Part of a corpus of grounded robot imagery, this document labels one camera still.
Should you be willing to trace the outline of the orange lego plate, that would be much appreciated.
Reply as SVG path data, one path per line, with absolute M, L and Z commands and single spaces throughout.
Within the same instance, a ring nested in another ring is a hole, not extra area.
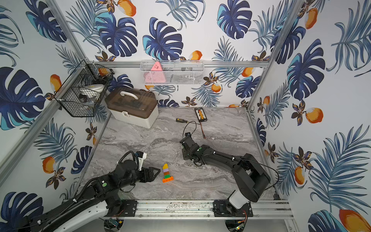
M 163 178 L 162 182 L 163 183 L 167 183 L 167 182 L 170 182 L 170 181 L 173 181 L 174 180 L 174 177 L 170 177 L 170 178 Z

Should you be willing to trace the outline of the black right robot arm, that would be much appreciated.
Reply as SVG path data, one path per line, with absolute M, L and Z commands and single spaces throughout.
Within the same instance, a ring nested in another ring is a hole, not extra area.
M 199 146 L 194 142 L 191 132 L 182 132 L 182 155 L 184 160 L 192 161 L 196 166 L 211 165 L 231 173 L 237 189 L 220 206 L 213 208 L 216 216 L 241 217 L 248 216 L 251 203 L 256 203 L 264 191 L 275 187 L 279 181 L 271 184 L 271 178 L 264 168 L 269 166 L 258 162 L 249 153 L 244 156 L 233 156 L 213 149 L 208 145 Z

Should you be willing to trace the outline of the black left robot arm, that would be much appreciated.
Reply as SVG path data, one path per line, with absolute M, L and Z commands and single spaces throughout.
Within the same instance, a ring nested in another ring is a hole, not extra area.
M 135 187 L 136 183 L 152 182 L 161 169 L 142 167 L 137 153 L 129 151 L 118 161 L 110 173 L 92 178 L 82 190 L 70 200 L 39 216 L 27 216 L 21 221 L 21 227 L 15 232 L 53 232 L 67 222 L 72 222 L 77 215 L 93 206 L 103 203 L 107 216 L 120 215 L 123 210 L 119 191 L 126 186 Z

